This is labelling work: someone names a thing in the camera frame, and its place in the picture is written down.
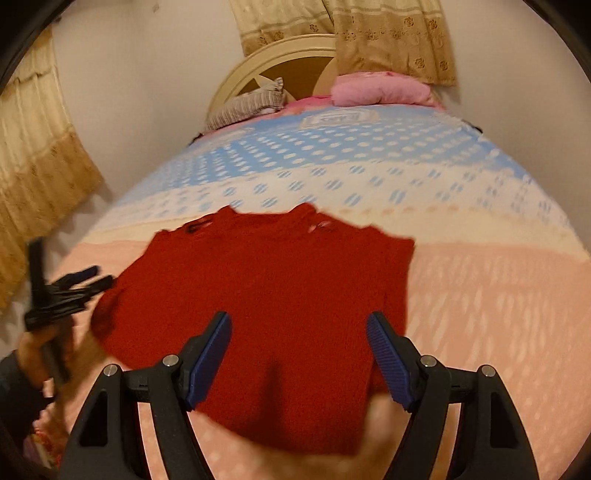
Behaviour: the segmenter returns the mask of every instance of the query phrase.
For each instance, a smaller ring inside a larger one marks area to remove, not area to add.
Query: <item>striped pillow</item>
[[[277,78],[257,90],[229,99],[207,119],[207,129],[217,130],[252,118],[266,108],[283,108],[283,79]]]

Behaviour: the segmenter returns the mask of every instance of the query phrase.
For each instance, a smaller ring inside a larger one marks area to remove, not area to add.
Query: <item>floral curtain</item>
[[[322,0],[230,0],[249,56],[269,43],[311,33],[334,33]]]
[[[340,74],[391,71],[455,85],[456,69],[439,0],[328,0]]]
[[[455,85],[439,0],[230,0],[245,55],[282,38],[334,33],[339,74],[392,71]]]

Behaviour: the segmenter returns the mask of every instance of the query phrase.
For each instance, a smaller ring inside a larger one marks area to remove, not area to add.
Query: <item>white wall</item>
[[[130,1],[78,0],[54,26],[60,83],[72,122],[105,184],[50,239],[48,268],[168,152],[139,70]]]
[[[459,87],[446,105],[484,129],[552,195],[591,247],[591,84],[520,0],[441,0]]]
[[[209,101],[244,58],[228,0],[134,0],[137,59],[177,152],[200,132]]]

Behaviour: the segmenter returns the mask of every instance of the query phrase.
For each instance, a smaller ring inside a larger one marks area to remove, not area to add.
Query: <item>cream headboard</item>
[[[329,95],[337,77],[335,36],[313,34],[286,38],[248,56],[234,68],[213,96],[207,114],[228,99],[282,77],[288,102]]]

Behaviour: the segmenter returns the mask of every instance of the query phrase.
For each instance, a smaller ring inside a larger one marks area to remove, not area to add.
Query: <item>bedsheet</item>
[[[417,240],[407,335],[451,367],[492,364],[521,415],[543,480],[557,479],[591,430],[589,255],[556,204],[513,159],[446,113],[415,106],[288,110],[208,135],[123,197],[56,275],[90,264],[119,274],[154,232],[231,205],[282,212],[301,202]],[[109,358],[77,316],[73,382],[39,426],[63,441]],[[432,478],[445,478],[450,410]],[[140,406],[154,479],[166,478],[149,407]],[[406,414],[372,400],[352,458],[254,445],[204,415],[191,423],[217,479],[381,478]]]

